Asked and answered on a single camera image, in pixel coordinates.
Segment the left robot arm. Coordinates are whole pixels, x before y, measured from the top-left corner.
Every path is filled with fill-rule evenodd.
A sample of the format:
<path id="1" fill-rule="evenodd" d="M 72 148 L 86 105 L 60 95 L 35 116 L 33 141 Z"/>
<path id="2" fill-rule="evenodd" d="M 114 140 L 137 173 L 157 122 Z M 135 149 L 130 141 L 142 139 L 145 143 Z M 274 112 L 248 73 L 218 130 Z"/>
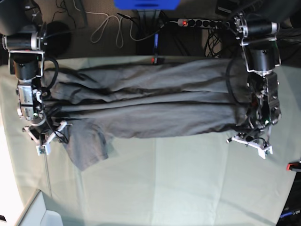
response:
<path id="1" fill-rule="evenodd" d="M 237 126 L 238 133 L 227 143 L 255 148 L 263 159 L 273 153 L 271 129 L 281 119 L 279 81 L 274 71 L 281 65 L 277 34 L 280 24 L 300 8 L 299 0 L 246 0 L 226 19 L 240 42 L 248 73 L 246 84 L 251 91 L 249 103 L 236 99 L 230 86 L 230 71 L 235 62 L 232 59 L 226 69 L 226 86 L 234 103 L 248 110 L 245 120 Z"/>

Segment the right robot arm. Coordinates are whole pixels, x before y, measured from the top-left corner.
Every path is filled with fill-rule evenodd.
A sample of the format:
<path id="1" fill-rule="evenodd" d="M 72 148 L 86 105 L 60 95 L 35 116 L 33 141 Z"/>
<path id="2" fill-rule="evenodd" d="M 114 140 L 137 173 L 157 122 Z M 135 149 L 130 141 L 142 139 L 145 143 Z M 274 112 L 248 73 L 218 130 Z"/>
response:
<path id="1" fill-rule="evenodd" d="M 68 123 L 53 122 L 52 115 L 59 108 L 47 109 L 45 101 L 59 73 L 55 57 L 67 49 L 75 30 L 62 22 L 35 21 L 37 15 L 29 13 L 33 9 L 40 10 L 33 0 L 2 0 L 0 34 L 3 49 L 8 52 L 9 73 L 18 80 L 18 116 L 30 123 L 23 131 L 41 155 L 50 154 L 50 143 L 55 138 L 61 143 L 69 142 L 63 134 Z"/>

